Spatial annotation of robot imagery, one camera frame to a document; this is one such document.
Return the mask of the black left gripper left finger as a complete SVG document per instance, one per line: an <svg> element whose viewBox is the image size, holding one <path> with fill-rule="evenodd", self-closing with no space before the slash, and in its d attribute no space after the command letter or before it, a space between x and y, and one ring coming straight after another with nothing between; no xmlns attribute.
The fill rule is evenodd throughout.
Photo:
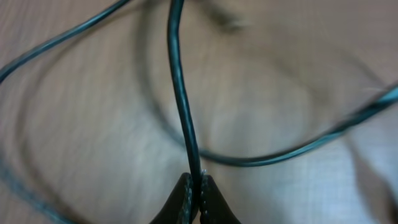
<svg viewBox="0 0 398 224"><path fill-rule="evenodd" d="M189 173L183 173L167 201L150 224L191 224L193 182Z"/></svg>

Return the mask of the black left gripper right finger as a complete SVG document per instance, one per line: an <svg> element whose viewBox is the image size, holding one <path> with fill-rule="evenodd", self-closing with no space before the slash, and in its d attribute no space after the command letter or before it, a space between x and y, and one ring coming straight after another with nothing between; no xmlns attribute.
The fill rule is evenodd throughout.
<svg viewBox="0 0 398 224"><path fill-rule="evenodd" d="M231 211L212 176L203 170L200 185L201 224L241 224Z"/></svg>

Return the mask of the black USB cable long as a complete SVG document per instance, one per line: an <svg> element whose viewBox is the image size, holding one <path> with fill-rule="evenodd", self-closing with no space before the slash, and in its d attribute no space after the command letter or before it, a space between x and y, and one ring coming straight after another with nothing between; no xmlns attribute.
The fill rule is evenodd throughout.
<svg viewBox="0 0 398 224"><path fill-rule="evenodd" d="M1 84L11 75L12 72L29 62L40 54L50 50L51 48L61 44L62 42L71 39L72 37L81 34L82 32L90 29L101 21L105 20L108 16L122 8L129 3L129 0L116 1L114 4L101 11L99 14L88 19L87 21L78 24L65 32L46 40L45 42L35 46L33 49L18 56L13 61L9 62L1 68ZM169 65L172 77L172 83L175 93L175 100L179 113L180 122L182 124L183 137L179 136L166 120L160 120L165 131L172 137L178 144L185 146L188 162L190 166L190 175L193 182L193 202L192 202L192 222L194 221L199 209L200 201L200 185L201 185L201 164L200 156L209 161L219 164L234 166L234 167L260 167L268 166L295 157L301 156L307 152L318 149L325 144L339 138L350 128L361 124L372 116L382 112L393 104L397 103L397 84L392 85L385 90L384 93L376 95L374 100L370 101L366 106L355 111L347 119L338 123L336 126L301 145L291 147L282 152L271 154L269 156L261 157L228 157L212 153L206 149L199 148L195 136L195 129L190 113L189 101L185 89L183 79L183 69L180 56L180 39L179 39L179 25L182 15L184 1L171 1L169 16L167 21L167 47L169 56ZM39 212L54 220L57 223L85 223L73 220L60 213L55 207L46 203L38 198L38 196L29 191L22 182L12 173L12 170L4 163L1 158L1 179L8 185L9 189L13 191L20 198L35 207Z"/></svg>

